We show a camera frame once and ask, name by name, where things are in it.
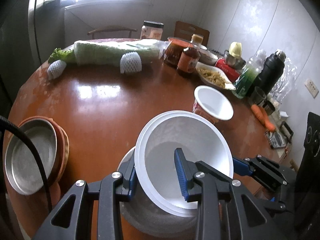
plastic packet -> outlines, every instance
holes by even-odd
[[[76,41],[74,53],[78,65],[113,65],[119,66],[121,57],[129,52],[137,52],[142,64],[160,59],[170,41],[144,39],[139,41]]]
[[[297,70],[298,68],[291,62],[290,58],[286,58],[283,74],[270,91],[274,100],[281,103],[284,97],[294,88]]]

black thermos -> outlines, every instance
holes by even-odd
[[[264,61],[261,73],[254,79],[246,96],[249,97],[255,87],[260,87],[267,95],[283,73],[285,58],[285,53],[279,49],[277,49],[274,54],[267,57]]]

metal screw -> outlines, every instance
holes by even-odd
[[[120,178],[121,177],[121,173],[119,171],[115,171],[114,173],[111,174],[111,176],[114,179]]]
[[[201,171],[196,172],[196,177],[197,178],[203,178],[204,177],[204,173]]]
[[[241,185],[241,182],[240,182],[239,180],[237,180],[237,179],[234,179],[234,180],[232,181],[232,185],[233,185],[233,186],[236,186],[236,187],[239,187],[239,186]]]
[[[76,186],[77,187],[82,187],[84,185],[84,180],[80,179],[76,181]]]

wooden table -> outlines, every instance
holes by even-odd
[[[170,110],[192,111],[194,89],[201,85],[195,75],[182,78],[161,60],[144,66],[142,72],[126,76],[109,66],[68,66],[58,79],[47,78],[48,63],[39,67],[20,88],[9,120],[18,125],[23,119],[43,115],[53,118],[68,134],[70,155],[60,181],[64,194],[78,179],[93,182],[115,171],[122,157],[136,143],[144,125],[154,116]],[[231,153],[239,158],[261,154],[279,161],[270,149],[264,128],[249,106],[224,92],[234,116],[216,124]],[[9,140],[4,137],[4,151]],[[251,192],[260,185],[249,177],[239,177]],[[19,195],[6,179],[6,186],[18,220],[33,236],[47,216],[42,193]],[[122,220],[124,239],[156,239],[138,232]],[[97,203],[94,205],[92,239],[96,239]]]

shredded food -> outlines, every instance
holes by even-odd
[[[218,87],[225,88],[226,81],[220,75],[219,72],[211,71],[206,68],[200,68],[199,73],[203,76],[206,80],[210,81],[211,83],[215,84]]]

